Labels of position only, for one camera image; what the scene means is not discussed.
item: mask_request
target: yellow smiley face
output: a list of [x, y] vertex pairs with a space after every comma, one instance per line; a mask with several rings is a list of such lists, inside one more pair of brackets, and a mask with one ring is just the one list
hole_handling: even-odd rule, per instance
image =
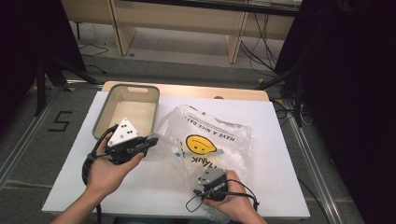
[[186, 138], [186, 144], [191, 152], [198, 155], [205, 155], [206, 153], [217, 150], [209, 139], [196, 134], [188, 136]]

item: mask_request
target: beige plastic bin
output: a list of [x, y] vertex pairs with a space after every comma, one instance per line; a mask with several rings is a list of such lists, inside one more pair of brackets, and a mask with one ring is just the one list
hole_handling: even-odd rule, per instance
[[93, 136], [102, 134], [122, 119], [127, 118], [140, 136], [152, 132], [160, 99], [160, 90], [154, 86], [118, 84], [111, 88], [93, 127]]

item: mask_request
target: black curtain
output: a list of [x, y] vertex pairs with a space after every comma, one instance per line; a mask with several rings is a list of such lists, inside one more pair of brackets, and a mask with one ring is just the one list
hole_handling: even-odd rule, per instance
[[[1, 132], [34, 84], [39, 58], [52, 55], [82, 71], [85, 65], [60, 0], [0, 1], [0, 27]], [[62, 83], [61, 66], [45, 63], [44, 70]]]
[[[303, 4], [310, 7], [303, 9], [312, 9], [318, 0], [304, 0]], [[307, 55], [304, 60], [310, 62], [309, 69], [296, 74], [304, 83], [305, 103], [366, 223], [391, 223], [394, 219], [395, 11], [394, 1], [371, 1], [354, 12], [333, 11], [333, 26], [328, 27], [324, 44], [317, 46], [318, 55]], [[278, 71], [292, 67], [319, 26], [320, 20], [295, 21], [279, 57]], [[288, 91], [295, 85], [292, 77]]]

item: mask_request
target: clear plastic bag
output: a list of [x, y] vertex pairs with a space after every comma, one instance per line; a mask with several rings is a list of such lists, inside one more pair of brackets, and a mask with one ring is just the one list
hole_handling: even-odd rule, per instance
[[175, 151], [178, 151], [178, 143], [169, 136], [159, 134], [157, 145], [148, 150], [144, 161], [159, 161], [175, 157]]
[[[179, 156], [183, 165], [181, 174], [192, 195], [194, 189], [201, 188], [198, 177], [205, 168], [235, 170], [248, 183], [250, 127], [223, 121], [190, 105], [179, 105], [161, 119], [156, 133], [177, 146], [173, 147], [173, 153]], [[216, 213], [209, 210], [206, 209], [210, 219], [220, 217], [213, 217]]]

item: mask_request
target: wire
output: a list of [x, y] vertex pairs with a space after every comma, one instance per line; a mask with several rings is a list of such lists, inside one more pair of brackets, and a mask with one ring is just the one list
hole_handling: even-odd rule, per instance
[[94, 67], [94, 68], [97, 68], [97, 69], [100, 70], [103, 74], [107, 74], [107, 72], [106, 72], [105, 70], [103, 70], [102, 68], [100, 68], [100, 67], [98, 67], [98, 66], [96, 66], [96, 65], [93, 65], [93, 64], [86, 64], [85, 66], [86, 66], [86, 67]]
[[274, 65], [276, 64], [277, 57], [270, 50], [269, 44], [267, 42], [267, 24], [268, 24], [268, 21], [269, 21], [269, 16], [268, 16], [268, 14], [264, 15], [264, 26], [263, 26], [263, 28], [260, 27], [259, 20], [257, 19], [257, 14], [256, 13], [254, 14], [254, 18], [256, 20], [256, 24], [257, 24], [257, 27], [259, 28], [259, 32], [260, 32], [259, 41], [260, 41], [260, 39], [262, 39], [262, 42], [265, 45], [265, 52], [267, 54], [268, 62], [270, 63], [271, 68], [274, 69], [275, 68]]
[[101, 52], [98, 52], [98, 53], [94, 53], [94, 54], [81, 54], [81, 55], [84, 55], [84, 56], [95, 56], [95, 55], [98, 55], [98, 54], [102, 54], [102, 53], [108, 52], [108, 49], [107, 49], [107, 48], [98, 47], [98, 46], [92, 45], [92, 44], [87, 44], [87, 45], [85, 45], [85, 46], [83, 46], [83, 47], [81, 47], [81, 48], [79, 48], [79, 49], [85, 49], [85, 48], [88, 47], [88, 46], [96, 47], [96, 48], [98, 48], [98, 49], [104, 49], [104, 51], [101, 51]]
[[[82, 181], [84, 182], [85, 185], [87, 185], [88, 183], [88, 175], [91, 169], [91, 165], [93, 163], [94, 160], [96, 160], [98, 157], [101, 157], [103, 155], [97, 155], [96, 151], [99, 148], [100, 144], [102, 143], [102, 141], [105, 139], [105, 137], [107, 136], [108, 133], [114, 133], [117, 128], [118, 128], [118, 124], [114, 125], [111, 128], [108, 128], [103, 134], [102, 136], [99, 138], [99, 140], [96, 142], [95, 146], [93, 147], [92, 151], [90, 154], [88, 154], [87, 159], [84, 161], [83, 165], [82, 165]], [[102, 223], [102, 207], [100, 204], [96, 205], [96, 222], [98, 224]]]
[[[206, 192], [197, 194], [197, 195], [195, 195], [194, 197], [192, 197], [191, 199], [189, 199], [189, 201], [186, 203], [186, 208], [187, 208], [187, 210], [188, 210], [189, 212], [191, 212], [191, 213], [193, 213], [193, 212], [195, 212], [196, 210], [198, 210], [198, 208], [201, 207], [201, 205], [204, 203], [204, 200], [209, 196], [209, 194], [210, 194], [211, 191], [214, 191], [214, 190], [212, 189], [212, 190], [209, 190], [209, 191], [206, 191]], [[202, 196], [205, 196], [205, 197], [201, 200], [201, 203], [200, 203], [195, 209], [190, 210], [190, 208], [189, 208], [189, 203], [190, 203], [192, 200], [194, 200], [195, 198], [202, 197]]]
[[294, 115], [288, 117], [288, 118], [280, 125], [280, 127], [282, 127], [282, 126], [286, 123], [286, 121], [288, 121], [288, 120], [291, 119], [291, 118], [294, 118]]
[[[277, 105], [280, 106], [280, 108], [276, 108], [276, 117], [278, 119], [284, 119], [289, 113], [291, 113], [292, 115], [294, 114], [294, 110], [292, 109], [287, 109], [285, 106], [283, 106], [280, 102], [278, 102], [277, 100], [271, 100], [271, 102], [274, 104], [274, 107], [276, 107]], [[277, 112], [284, 112], [285, 115], [282, 117], [278, 117], [277, 116]]]
[[329, 217], [326, 214], [326, 211], [324, 210], [323, 204], [318, 200], [317, 196], [314, 194], [314, 192], [304, 183], [304, 181], [302, 179], [300, 179], [297, 176], [298, 181], [309, 191], [309, 193], [311, 193], [312, 197], [314, 197], [314, 200], [317, 202], [320, 210], [322, 211], [323, 215], [326, 218], [327, 223], [331, 223]]
[[252, 64], [251, 64], [251, 61], [256, 62], [256, 63], [259, 63], [259, 64], [262, 64], [262, 65], [264, 65], [265, 67], [267, 67], [268, 69], [270, 69], [272, 72], [275, 73], [275, 70], [274, 70], [270, 65], [268, 65], [267, 63], [265, 63], [262, 59], [260, 59], [256, 54], [254, 54], [252, 50], [248, 49], [248, 47], [245, 45], [245, 43], [244, 43], [243, 41], [241, 41], [241, 44], [242, 44], [242, 51], [244, 51], [244, 53], [249, 57], [249, 59], [250, 59], [250, 67], [251, 67], [254, 71], [258, 72], [256, 69], [253, 68], [253, 66], [252, 66]]
[[301, 120], [303, 121], [303, 123], [304, 123], [305, 125], [307, 125], [307, 126], [311, 125], [311, 124], [314, 122], [314, 119], [311, 119], [309, 122], [305, 121], [305, 119], [304, 119], [302, 113], [300, 113], [300, 118], [301, 118]]
[[[208, 190], [208, 191], [199, 193], [199, 194], [195, 195], [194, 197], [192, 197], [191, 199], [189, 199], [189, 201], [186, 202], [186, 208], [187, 208], [187, 210], [188, 210], [189, 212], [191, 212], [191, 213], [192, 213], [192, 212], [195, 212], [196, 210], [198, 210], [198, 208], [201, 207], [201, 205], [204, 203], [204, 200], [207, 199], [207, 197], [208, 197], [210, 194], [223, 194], [223, 195], [233, 195], [233, 196], [241, 196], [241, 197], [248, 197], [248, 198], [251, 198], [251, 199], [253, 200], [253, 208], [254, 208], [254, 210], [257, 211], [257, 207], [260, 205], [260, 203], [257, 202], [256, 195], [254, 195], [253, 191], [251, 191], [250, 188], [248, 188], [246, 185], [244, 185], [244, 184], [241, 183], [240, 181], [237, 181], [237, 180], [234, 180], [234, 179], [228, 179], [227, 181], [228, 181], [228, 182], [233, 181], [233, 182], [236, 182], [236, 183], [242, 185], [242, 186], [245, 187], [252, 195], [246, 194], [246, 193], [240, 193], [240, 192], [230, 192], [230, 191], [224, 192], [224, 191], [217, 191], [217, 190], [214, 190], [214, 189], [210, 189], [210, 190]], [[203, 196], [205, 196], [205, 197], [201, 200], [201, 203], [200, 203], [195, 209], [190, 210], [190, 208], [189, 208], [189, 203], [190, 203], [192, 200], [194, 200], [195, 198], [197, 198], [197, 197], [201, 197], [201, 198], [202, 198]]]

